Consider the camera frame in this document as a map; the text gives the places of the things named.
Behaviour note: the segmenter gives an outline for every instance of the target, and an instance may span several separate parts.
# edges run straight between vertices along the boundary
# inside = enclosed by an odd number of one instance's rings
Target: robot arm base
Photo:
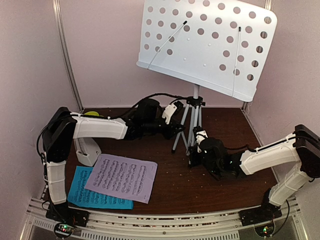
[[[269,203],[270,190],[264,193],[261,206],[239,212],[242,226],[256,225],[282,216],[280,207]]]
[[[68,207],[68,202],[61,204],[49,204],[45,217],[57,222],[66,223],[70,226],[86,227],[89,219],[89,212]]]

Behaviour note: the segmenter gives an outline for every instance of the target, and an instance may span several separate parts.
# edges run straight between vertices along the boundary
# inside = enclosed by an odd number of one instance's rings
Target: tripod leg
[[[185,109],[184,109],[184,113],[183,113],[183,116],[182,116],[182,120],[181,120],[181,125],[184,125],[185,124],[185,121],[186,121],[186,118],[187,118],[187,115],[188,115],[188,111],[189,111],[189,107],[190,107],[190,104],[187,104],[185,106]],[[175,138],[175,141],[174,141],[174,144],[173,144],[173,147],[172,147],[172,150],[171,152],[174,154],[175,151],[176,151],[176,148],[177,148],[177,145],[178,145],[178,142],[179,142],[179,139],[180,139],[180,136],[181,134],[183,134],[183,132],[179,132],[177,135],[176,135],[176,138]]]
[[[202,127],[202,107],[199,107],[199,126]]]
[[[189,135],[188,135],[188,147],[191,146],[191,141],[192,141],[193,126],[194,126],[194,122],[195,122],[195,111],[196,111],[195,108],[192,107],[191,118],[190,118],[190,128],[189,128]]]
[[[185,148],[188,149],[188,143],[187,143],[187,139],[186,139],[186,136],[185,136],[185,133],[182,132],[182,139],[183,139],[183,142],[184,142],[184,145],[185,145]]]
[[[196,106],[195,108],[195,113],[194,113],[194,121],[193,121],[193,128],[198,126],[198,118],[199,118],[199,106]],[[195,145],[195,135],[192,132],[192,141],[191,141],[191,146]]]

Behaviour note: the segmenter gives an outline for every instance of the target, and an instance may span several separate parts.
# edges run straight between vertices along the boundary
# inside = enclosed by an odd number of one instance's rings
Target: perforated metal panel
[[[131,237],[113,237],[103,233],[94,233],[90,231],[83,230],[81,232],[81,238],[84,240],[151,240],[150,237],[139,237],[139,238],[131,238]],[[228,233],[220,233],[220,234],[212,234],[210,236],[205,237],[194,237],[194,238],[170,238],[173,240],[240,240],[238,231],[228,232]]]
[[[250,102],[276,26],[273,12],[236,0],[145,0],[137,65]]]

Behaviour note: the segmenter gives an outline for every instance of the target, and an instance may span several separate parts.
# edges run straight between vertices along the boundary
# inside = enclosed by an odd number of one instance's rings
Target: tripod stand
[[[176,148],[179,142],[180,137],[182,137],[185,148],[186,148],[186,154],[187,156],[189,153],[189,147],[193,146],[195,144],[195,136],[193,134],[193,129],[197,126],[202,126],[202,106],[205,106],[206,103],[203,102],[203,98],[199,96],[200,86],[195,84],[193,86],[193,97],[191,100],[188,100],[186,102],[186,106],[183,112],[181,125],[184,125],[186,122],[186,118],[188,115],[189,108],[191,108],[191,119],[190,119],[190,127],[189,127],[189,133],[188,133],[188,141],[186,140],[185,133],[179,132],[175,138],[173,147],[171,152],[174,154],[176,152]]]

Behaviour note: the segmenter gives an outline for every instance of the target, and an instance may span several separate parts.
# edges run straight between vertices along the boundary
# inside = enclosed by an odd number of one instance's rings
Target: sheet music
[[[152,161],[101,154],[84,188],[147,204],[157,167]]]
[[[77,166],[72,185],[68,194],[68,201],[83,208],[96,209],[133,209],[131,200],[116,198],[85,189],[93,167]]]

